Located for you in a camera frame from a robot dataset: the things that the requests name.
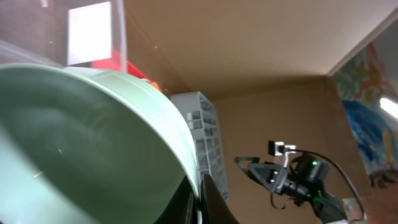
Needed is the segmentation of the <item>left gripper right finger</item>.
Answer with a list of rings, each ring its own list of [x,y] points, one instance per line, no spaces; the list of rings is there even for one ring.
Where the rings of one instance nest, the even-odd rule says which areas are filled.
[[[201,181],[200,204],[203,224],[239,224],[208,174]]]

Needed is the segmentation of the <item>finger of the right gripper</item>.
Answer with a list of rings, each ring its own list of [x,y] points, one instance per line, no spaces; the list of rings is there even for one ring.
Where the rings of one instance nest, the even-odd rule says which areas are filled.
[[[260,161],[259,157],[235,157],[234,163],[240,168],[241,171],[247,176],[252,177],[252,173],[249,170],[249,165],[252,163],[257,164]]]
[[[255,164],[249,165],[252,176],[267,190],[280,190],[288,171],[285,167],[278,164]]]

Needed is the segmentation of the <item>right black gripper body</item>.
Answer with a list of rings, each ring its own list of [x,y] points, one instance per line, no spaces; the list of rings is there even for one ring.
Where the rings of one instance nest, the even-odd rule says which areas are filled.
[[[288,170],[274,163],[251,163],[248,166],[252,180],[269,192],[288,196],[295,195],[295,184],[288,178]]]

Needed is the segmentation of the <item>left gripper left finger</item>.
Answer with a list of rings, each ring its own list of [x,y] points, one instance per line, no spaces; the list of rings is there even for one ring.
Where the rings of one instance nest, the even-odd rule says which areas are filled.
[[[197,210],[191,185],[184,177],[166,209],[154,224],[195,224]]]

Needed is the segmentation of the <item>mint green bowl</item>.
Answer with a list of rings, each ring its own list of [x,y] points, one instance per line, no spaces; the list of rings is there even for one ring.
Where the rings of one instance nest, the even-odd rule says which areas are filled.
[[[195,146],[173,103],[132,75],[1,66],[1,222],[154,223]]]

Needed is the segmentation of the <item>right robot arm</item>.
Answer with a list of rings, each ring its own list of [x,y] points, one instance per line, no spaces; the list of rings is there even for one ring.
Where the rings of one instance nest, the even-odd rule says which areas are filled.
[[[298,207],[308,202],[322,223],[347,221],[340,201],[325,190],[324,180],[329,170],[325,161],[302,154],[286,166],[260,163],[258,157],[236,157],[234,162],[271,195],[287,195]]]

